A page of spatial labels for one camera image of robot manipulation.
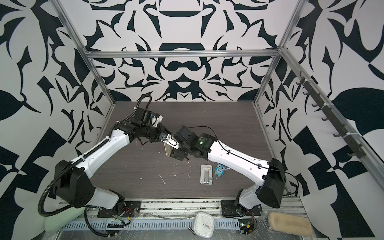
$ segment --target owl figurine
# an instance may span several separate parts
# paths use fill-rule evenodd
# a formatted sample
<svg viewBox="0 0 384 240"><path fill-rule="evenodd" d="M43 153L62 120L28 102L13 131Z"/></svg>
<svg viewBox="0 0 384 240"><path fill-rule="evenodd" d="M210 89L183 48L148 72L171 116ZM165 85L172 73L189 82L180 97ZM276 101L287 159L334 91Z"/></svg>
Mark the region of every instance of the owl figurine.
<svg viewBox="0 0 384 240"><path fill-rule="evenodd" d="M224 166L223 164L218 163L217 167L215 168L215 175L218 177L223 176L226 168L227 167Z"/></svg>

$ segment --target black cable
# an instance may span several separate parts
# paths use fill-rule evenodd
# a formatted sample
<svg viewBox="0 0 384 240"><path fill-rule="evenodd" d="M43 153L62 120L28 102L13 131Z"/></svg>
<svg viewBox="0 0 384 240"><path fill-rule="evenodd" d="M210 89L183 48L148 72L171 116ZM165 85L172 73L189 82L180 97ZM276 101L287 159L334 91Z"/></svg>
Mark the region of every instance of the black cable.
<svg viewBox="0 0 384 240"><path fill-rule="evenodd" d="M109 223L108 226L109 227L114 227L114 228L121 228L121 227L125 227L125 226L128 226L129 224L131 224L131 220L128 219L128 223L124 223L122 225L119 225L119 224L113 224L113 223Z"/></svg>
<svg viewBox="0 0 384 240"><path fill-rule="evenodd" d="M177 146L177 144L175 144L175 145L173 145L170 141L168 141L167 139L166 139L166 141L170 144L170 145L172 145L172 146Z"/></svg>
<svg viewBox="0 0 384 240"><path fill-rule="evenodd" d="M148 109L149 104L150 104L151 101L152 101L152 96L149 95L149 94L145 94L145 95L143 95L143 96L141 96L141 97L139 98L139 100L137 101L137 104L136 104L135 109L133 110L133 112L132 112L126 119L124 119L124 121L127 121L128 119L130 119L130 118L136 113L136 109L139 107L141 101L142 101L144 98L146 98L146 97L149 97L149 101L148 101L148 103L147 103L147 105L146 105L146 107L145 107L145 109Z"/></svg>
<svg viewBox="0 0 384 240"><path fill-rule="evenodd" d="M43 194L41 195L40 197L40 200L39 200L39 203L37 205L37 212L43 216L43 217L50 217L50 216L53 216L53 215L56 215L64 210L67 210L71 207L73 207L73 205L67 205L65 207L62 207L60 209L57 209L53 212L46 212L44 210L44 202L45 202L45 199L47 198L51 188L53 185L55 185L55 183L57 183L62 176L64 176L65 174L67 174L70 170L72 170L74 168L74 166L78 165L79 163L81 163L84 159L83 158L80 158L78 159L76 162L74 162L73 164L69 165L68 167L66 167L61 173L59 173L52 181L50 184L48 184L48 186L45 188Z"/></svg>
<svg viewBox="0 0 384 240"><path fill-rule="evenodd" d="M96 231L96 230L91 226L91 224L90 224L89 221L88 221L87 210L88 210L88 207L85 207L85 208L84 208L84 220L85 220L85 224L87 225L87 227L89 228L89 230L90 230L91 232L93 232L94 234L96 234L97 236L100 236L100 237L113 237L113 236L115 236L115 235L111 235L110 233L101 233L101 232Z"/></svg>
<svg viewBox="0 0 384 240"><path fill-rule="evenodd" d="M116 122L115 124L113 124L113 126L112 126L111 129L109 130L108 137L109 137L110 140L111 140L111 136L112 136L112 131L115 130L115 127L116 127L119 123L120 123L120 122Z"/></svg>
<svg viewBox="0 0 384 240"><path fill-rule="evenodd" d="M254 221L254 223L255 223L255 226L253 227L253 231L257 228L257 220L256 220L256 218L255 218L255 216L252 216L253 217L253 219L255 220Z"/></svg>
<svg viewBox="0 0 384 240"><path fill-rule="evenodd" d="M99 145L97 145L95 148L91 149L89 152L83 155L83 159L87 159L90 155L94 154L97 150L99 150L102 146L107 144L109 142L108 139L104 139Z"/></svg>
<svg viewBox="0 0 384 240"><path fill-rule="evenodd" d="M261 167L261 168L265 168L265 169L268 169L268 170L273 170L273 171L278 171L278 172L282 172L282 173L287 173L287 174L293 176L293 177L296 179L296 181L297 181L297 188L299 188L299 180L298 180L297 177L294 176L293 174L288 173L288 172L285 172L285 171L276 170L276 169L270 169L270 168L268 168L268 167L262 167L262 166L259 165L259 164L256 164L256 163L254 163L254 162L251 162L251 161L249 161L249 160L247 160L247 159L245 159L245 158L243 158L243 157L240 157L240 156L238 156L238 155L232 153L230 150L225 149L225 148L223 147L223 145L221 145L221 143L220 143L220 141L218 140L218 137L217 137L215 131L214 131L212 128L210 128L210 127L208 127L208 126L195 126L195 127L187 127L187 128L196 128L196 127L207 127L207 128L209 128L209 129L211 129L212 132L213 132L214 135L215 135L215 138L217 139L217 142L220 144L220 146L221 146L221 147L222 147L228 154L232 154L232 155L234 155L234 156L236 156L236 157L239 157L239 158L241 158L241 159L243 159L243 160L246 160L247 162L252 163L252 164L255 165L255 166L258 166L258 167ZM292 195L292 194L294 194L294 193L295 193L295 192L285 194L285 195L283 195L283 197Z"/></svg>

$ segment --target green foam block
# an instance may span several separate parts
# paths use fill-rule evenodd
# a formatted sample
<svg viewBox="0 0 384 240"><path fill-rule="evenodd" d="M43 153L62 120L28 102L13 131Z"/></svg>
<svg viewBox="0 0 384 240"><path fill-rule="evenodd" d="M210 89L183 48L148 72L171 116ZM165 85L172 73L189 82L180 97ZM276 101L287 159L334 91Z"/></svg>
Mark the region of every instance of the green foam block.
<svg viewBox="0 0 384 240"><path fill-rule="evenodd" d="M44 219L44 228L45 231L50 233L54 232L56 230L59 230L61 227L67 225L72 220L80 216L84 213L84 207L81 207L79 209L76 209L74 207L71 207L59 214L46 217Z"/></svg>

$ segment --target clock face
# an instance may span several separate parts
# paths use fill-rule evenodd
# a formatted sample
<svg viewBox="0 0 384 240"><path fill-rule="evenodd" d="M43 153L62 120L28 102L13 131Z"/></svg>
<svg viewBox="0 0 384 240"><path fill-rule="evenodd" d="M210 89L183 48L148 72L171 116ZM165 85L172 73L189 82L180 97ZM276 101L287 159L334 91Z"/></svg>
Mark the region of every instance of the clock face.
<svg viewBox="0 0 384 240"><path fill-rule="evenodd" d="M215 220L206 213L199 212L195 218L194 231L202 237L211 237L214 231Z"/></svg>

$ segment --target black and white patterned wall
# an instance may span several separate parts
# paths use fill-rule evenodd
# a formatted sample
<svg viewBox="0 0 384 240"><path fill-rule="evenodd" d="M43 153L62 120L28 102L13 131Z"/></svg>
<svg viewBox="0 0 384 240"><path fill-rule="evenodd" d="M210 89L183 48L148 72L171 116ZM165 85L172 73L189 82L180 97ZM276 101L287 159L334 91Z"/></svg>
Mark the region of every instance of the black and white patterned wall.
<svg viewBox="0 0 384 240"><path fill-rule="evenodd" d="M310 0L288 50L383 159L383 1ZM320 239L381 239L384 192L279 62L259 106Z"/></svg>
<svg viewBox="0 0 384 240"><path fill-rule="evenodd" d="M277 48L297 0L63 0L88 50Z"/></svg>
<svg viewBox="0 0 384 240"><path fill-rule="evenodd" d="M110 103L47 0L1 1L0 60L0 238L32 239L56 163L93 146Z"/></svg>
<svg viewBox="0 0 384 240"><path fill-rule="evenodd" d="M271 57L109 58L94 64L116 101L253 100Z"/></svg>
<svg viewBox="0 0 384 240"><path fill-rule="evenodd" d="M66 0L90 51L276 49L297 0ZM95 61L116 101L253 100L269 57Z"/></svg>

